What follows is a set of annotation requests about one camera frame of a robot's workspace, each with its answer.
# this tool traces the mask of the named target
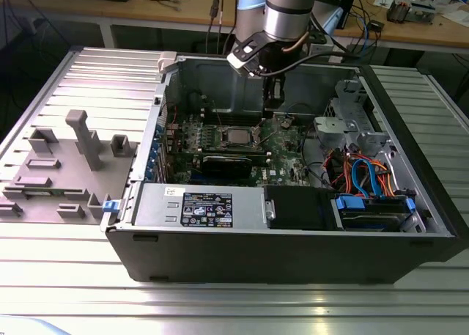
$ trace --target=white label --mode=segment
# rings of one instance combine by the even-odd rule
[[[165,196],[171,197],[182,197],[184,195],[185,188],[183,187],[166,187],[164,189]]]

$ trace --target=gray plastic block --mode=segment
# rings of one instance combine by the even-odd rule
[[[50,143],[53,154],[45,155],[40,159],[57,159],[60,161],[60,169],[31,169],[26,164],[30,160],[38,159],[36,152],[31,151],[24,163],[18,169],[12,182],[4,188],[4,195],[11,201],[17,202],[23,212],[19,218],[22,222],[52,223],[52,224],[99,224],[101,206],[96,206],[95,218],[87,207],[91,193],[95,194],[102,203],[106,194],[113,199],[122,197],[125,190],[128,174],[133,162],[133,154],[136,151],[136,143],[131,142],[132,156],[129,158],[117,158],[111,149],[110,141],[102,141],[100,159],[103,167],[99,171],[92,172],[83,155],[76,150],[75,140],[60,139],[57,143]],[[18,177],[49,177],[51,187],[16,186],[13,183]],[[84,189],[90,196],[83,195]],[[83,200],[69,200],[66,193],[77,194]],[[85,216],[83,218],[61,218],[56,212],[59,204],[79,204]],[[18,222],[18,217],[0,216],[0,222]]]
[[[111,196],[106,194],[104,197],[104,202],[111,200]],[[95,194],[92,194],[89,198],[88,204],[86,205],[90,213],[92,214],[93,218],[95,219],[102,219],[104,212],[103,212],[103,204],[100,203],[100,201],[97,200],[97,197]]]
[[[69,201],[86,201],[89,198],[89,192],[86,188],[81,190],[81,192],[65,191],[64,196],[66,196]]]
[[[26,162],[26,166],[30,169],[58,169],[60,162],[58,159],[30,159]]]
[[[14,184],[31,187],[51,187],[52,180],[43,176],[18,176]]]
[[[129,139],[126,135],[114,135],[111,140],[112,154],[116,158],[129,158],[133,156]]]
[[[51,154],[49,143],[57,143],[57,138],[50,128],[36,128],[28,139],[32,149],[38,155]]]
[[[0,202],[0,216],[18,217],[23,210],[13,202]]]
[[[59,204],[59,209],[57,213],[62,218],[84,218],[85,212],[80,205],[69,205],[61,203]]]
[[[91,130],[89,132],[89,135],[91,136],[91,141],[93,143],[93,146],[95,146],[95,149],[99,154],[103,148],[103,145],[101,144],[100,138],[97,136],[96,130]],[[78,141],[75,142],[75,144],[76,144],[76,149],[78,150],[78,153],[83,155],[83,152],[81,151],[81,147]]]
[[[84,110],[72,109],[68,112],[65,122],[75,131],[81,152],[85,156],[89,168],[94,172],[101,168],[102,163],[96,150],[96,144],[93,142],[86,126],[87,117],[88,115]]]
[[[15,199],[28,199],[28,196],[23,193],[22,188],[14,189],[14,188],[5,188],[2,191],[3,195],[9,200]]]

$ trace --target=wooden table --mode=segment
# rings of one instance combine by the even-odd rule
[[[379,46],[387,48],[417,49],[423,51],[447,51],[450,53],[468,53],[469,28],[437,15],[433,24],[428,23],[392,23],[386,20],[387,9],[373,5],[374,0],[361,0],[363,8],[377,20],[385,24],[381,34]],[[360,6],[358,0],[354,5]],[[334,35],[339,42],[349,44],[354,38],[359,38],[361,29],[354,17],[347,21],[345,29],[336,30]]]
[[[27,0],[10,0],[17,15],[37,18]],[[114,48],[111,26],[142,26],[161,29],[207,31],[212,0],[180,0],[180,11],[146,0],[114,2],[102,0],[32,0],[50,19],[96,23],[100,26],[105,47]],[[467,53],[469,29],[437,16],[432,25],[423,23],[390,23],[386,9],[372,5],[374,0],[362,0],[363,7],[373,19],[385,23],[379,45],[386,48],[403,48],[423,51]],[[235,0],[225,0],[222,32],[227,33],[235,19]],[[361,36],[354,18],[346,29],[335,32],[337,39],[349,44]]]

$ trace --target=sticker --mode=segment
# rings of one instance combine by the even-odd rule
[[[182,197],[184,192],[185,192],[185,188],[183,187],[166,187],[164,189],[164,195],[171,196],[171,197]]]
[[[233,227],[232,194],[183,192],[181,225],[184,227]]]

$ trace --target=table leg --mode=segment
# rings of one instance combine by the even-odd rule
[[[103,42],[105,48],[116,48],[116,40],[112,33],[112,28],[109,23],[100,23],[101,35],[103,36]]]

